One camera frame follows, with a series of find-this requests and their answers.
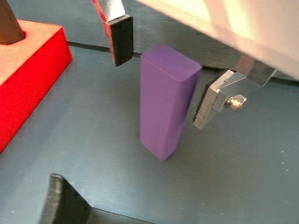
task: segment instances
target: gray table surface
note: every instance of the gray table surface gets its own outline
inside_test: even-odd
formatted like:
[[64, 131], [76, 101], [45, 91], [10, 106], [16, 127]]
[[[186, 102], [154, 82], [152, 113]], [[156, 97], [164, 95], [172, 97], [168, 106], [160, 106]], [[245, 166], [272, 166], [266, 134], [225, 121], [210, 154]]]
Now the gray table surface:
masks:
[[88, 203], [156, 224], [299, 221], [299, 87], [269, 81], [192, 126], [204, 69], [177, 150], [158, 162], [138, 143], [138, 62], [72, 47], [73, 62], [0, 155], [0, 223], [37, 223], [52, 172]]

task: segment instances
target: black object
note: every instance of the black object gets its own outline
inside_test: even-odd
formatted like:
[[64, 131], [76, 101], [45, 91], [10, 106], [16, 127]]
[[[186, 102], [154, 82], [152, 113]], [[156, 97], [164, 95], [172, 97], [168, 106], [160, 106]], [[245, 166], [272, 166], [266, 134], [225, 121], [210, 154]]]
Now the black object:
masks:
[[90, 207], [80, 194], [58, 175], [50, 175], [48, 197], [40, 224], [150, 224]]
[[133, 56], [133, 18], [124, 15], [106, 22], [109, 36], [109, 51], [112, 53], [114, 65], [120, 66]]
[[0, 0], [0, 44], [10, 45], [24, 39], [24, 32], [5, 0]]

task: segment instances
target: metal bracket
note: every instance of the metal bracket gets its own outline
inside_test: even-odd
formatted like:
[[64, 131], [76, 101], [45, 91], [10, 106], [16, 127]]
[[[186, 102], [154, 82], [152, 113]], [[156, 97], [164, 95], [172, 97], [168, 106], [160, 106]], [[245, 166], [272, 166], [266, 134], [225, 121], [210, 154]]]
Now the metal bracket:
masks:
[[225, 106], [234, 111], [241, 108], [246, 100], [241, 94], [261, 88], [276, 72], [272, 67], [248, 56], [241, 58], [237, 70], [246, 75], [228, 70], [208, 87], [193, 117], [193, 125], [200, 130]]

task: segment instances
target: purple block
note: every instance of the purple block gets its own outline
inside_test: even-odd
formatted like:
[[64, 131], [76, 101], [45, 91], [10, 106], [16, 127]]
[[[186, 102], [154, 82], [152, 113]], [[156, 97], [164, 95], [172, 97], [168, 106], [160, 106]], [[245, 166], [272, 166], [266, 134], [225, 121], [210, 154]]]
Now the purple block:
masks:
[[141, 55], [140, 141], [160, 161], [173, 153], [201, 65], [161, 45]]

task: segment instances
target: red block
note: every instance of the red block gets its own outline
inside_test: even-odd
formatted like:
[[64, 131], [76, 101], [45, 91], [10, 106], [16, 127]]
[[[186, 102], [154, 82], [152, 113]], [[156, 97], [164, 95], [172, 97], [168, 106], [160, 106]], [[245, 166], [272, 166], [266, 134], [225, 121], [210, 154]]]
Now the red block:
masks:
[[25, 39], [0, 45], [0, 152], [72, 60], [61, 26], [18, 23]]

